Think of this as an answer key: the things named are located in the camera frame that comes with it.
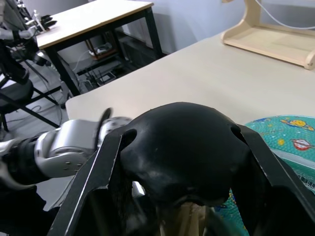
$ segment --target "wooden shelf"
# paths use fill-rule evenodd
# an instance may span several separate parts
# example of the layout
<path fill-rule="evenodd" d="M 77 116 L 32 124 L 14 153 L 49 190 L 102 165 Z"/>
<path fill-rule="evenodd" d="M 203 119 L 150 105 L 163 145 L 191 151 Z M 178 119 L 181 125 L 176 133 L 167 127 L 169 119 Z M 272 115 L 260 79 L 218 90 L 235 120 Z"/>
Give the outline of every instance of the wooden shelf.
<path fill-rule="evenodd" d="M 245 3 L 241 22 L 223 33 L 224 44 L 314 69 L 315 31 L 261 24 L 259 5 L 255 0 Z"/>

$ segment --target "table edge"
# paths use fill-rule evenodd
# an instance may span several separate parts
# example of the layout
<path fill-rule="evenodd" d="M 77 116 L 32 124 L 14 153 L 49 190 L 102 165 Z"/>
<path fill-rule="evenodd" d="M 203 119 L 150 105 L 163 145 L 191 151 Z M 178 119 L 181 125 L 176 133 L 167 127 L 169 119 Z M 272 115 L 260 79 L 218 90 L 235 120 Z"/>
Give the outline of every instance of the table edge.
<path fill-rule="evenodd" d="M 100 24 L 98 24 L 98 25 L 96 25 L 96 26 L 87 28 L 87 29 L 85 29 L 85 30 L 83 30 L 83 31 L 81 31 L 81 32 L 75 33 L 75 34 L 70 35 L 70 36 L 68 36 L 68 37 L 61 38 L 61 39 L 59 39 L 59 40 L 56 40 L 56 41 L 51 42 L 51 43 L 47 43 L 47 44 L 45 44 L 45 45 L 41 45 L 41 46 L 38 47 L 38 48 L 39 48 L 40 50 L 45 50 L 46 48 L 49 48 L 49 47 L 51 47 L 51 46 L 54 46 L 54 45 L 56 45 L 56 44 L 58 44 L 58 43 L 64 42 L 64 41 L 66 41 L 66 40 L 68 40 L 68 39 L 74 38 L 74 37 L 79 36 L 79 35 L 81 35 L 81 34 L 83 34 L 83 33 L 86 33 L 86 32 L 89 32 L 89 31 L 91 31 L 91 30 L 94 30 L 94 29 L 96 29 L 96 28 L 99 28 L 99 27 L 101 27 L 101 26 L 104 26 L 104 25 L 106 25 L 106 24 L 108 24 L 108 23 L 114 22 L 114 21 L 119 20 L 119 19 L 121 19 L 121 18 L 124 18 L 124 17 L 126 17 L 126 16 L 130 16 L 130 15 L 132 15 L 132 14 L 134 14 L 134 13 L 137 13 L 137 12 L 139 12 L 139 11 L 142 11 L 142 10 L 145 10 L 145 9 L 147 9 L 147 8 L 150 8 L 150 7 L 152 7 L 153 5 L 154 5 L 154 3 L 151 2 L 150 4 L 148 4 L 148 5 L 146 5 L 146 6 L 143 6 L 143 7 L 140 7 L 140 8 L 138 8 L 138 9 L 136 9 L 136 10 L 130 11 L 130 12 L 124 14 L 124 15 L 120 15 L 120 16 L 115 17 L 115 18 L 113 18 L 113 19 L 110 19 L 110 20 L 108 20 L 108 21 L 106 21 L 106 22 L 102 22 L 102 23 L 100 23 Z"/>

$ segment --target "wooden table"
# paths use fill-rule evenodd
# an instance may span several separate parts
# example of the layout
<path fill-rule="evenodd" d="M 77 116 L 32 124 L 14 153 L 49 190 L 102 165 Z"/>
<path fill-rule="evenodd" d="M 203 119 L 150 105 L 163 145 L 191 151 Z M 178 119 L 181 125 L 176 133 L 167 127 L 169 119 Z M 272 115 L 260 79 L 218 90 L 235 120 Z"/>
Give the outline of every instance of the wooden table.
<path fill-rule="evenodd" d="M 51 30 L 37 36 L 38 47 L 46 51 L 72 94 L 79 95 L 79 90 L 71 79 L 73 75 L 69 75 L 57 52 L 105 31 L 111 31 L 120 57 L 125 59 L 114 29 L 145 17 L 156 58 L 161 58 L 162 50 L 152 6 L 153 3 L 145 1 L 97 0 L 61 12 L 52 16 L 57 23 Z"/>
<path fill-rule="evenodd" d="M 220 36 L 170 54 L 119 80 L 70 99 L 70 119 L 135 118 L 177 101 L 216 108 L 239 124 L 275 115 L 315 117 L 315 72 L 225 46 Z"/>

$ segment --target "gray wall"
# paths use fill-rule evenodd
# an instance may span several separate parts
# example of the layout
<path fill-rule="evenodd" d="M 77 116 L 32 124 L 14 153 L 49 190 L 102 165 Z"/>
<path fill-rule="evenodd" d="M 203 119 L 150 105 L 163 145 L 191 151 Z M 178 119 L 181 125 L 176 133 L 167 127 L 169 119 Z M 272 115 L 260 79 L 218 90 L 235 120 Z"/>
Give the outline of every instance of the gray wall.
<path fill-rule="evenodd" d="M 171 53 L 204 38 L 214 36 L 239 23 L 244 11 L 243 0 L 150 0 L 153 6 L 161 46 Z M 278 20 L 296 27 L 315 26 L 314 0 L 263 0 Z M 276 24 L 262 11 L 262 22 Z M 145 21 L 123 27 L 124 32 L 151 45 Z"/>
<path fill-rule="evenodd" d="M 172 53 L 237 24 L 245 10 L 242 0 L 150 0 L 164 52 Z M 151 45 L 144 21 L 124 31 Z"/>
<path fill-rule="evenodd" d="M 314 0 L 265 0 L 263 5 L 277 20 L 284 24 L 294 27 L 315 26 Z M 277 25 L 264 10 L 261 12 L 262 22 Z"/>

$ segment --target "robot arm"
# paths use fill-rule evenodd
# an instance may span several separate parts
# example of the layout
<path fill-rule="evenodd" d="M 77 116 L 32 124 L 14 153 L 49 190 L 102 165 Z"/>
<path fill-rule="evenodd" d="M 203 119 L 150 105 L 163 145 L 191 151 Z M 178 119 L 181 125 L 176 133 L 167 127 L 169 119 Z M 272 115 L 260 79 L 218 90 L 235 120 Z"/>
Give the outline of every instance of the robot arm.
<path fill-rule="evenodd" d="M 5 26 L 0 28 L 0 39 L 30 39 L 49 30 L 56 22 L 50 15 L 41 17 L 36 11 L 31 17 L 21 0 L 0 0 L 0 24 Z"/>
<path fill-rule="evenodd" d="M 117 117 L 102 122 L 69 120 L 60 128 L 39 136 L 0 142 L 0 180 L 8 188 L 23 190 L 50 178 L 72 176 L 95 152 L 112 130 L 131 119 Z"/>

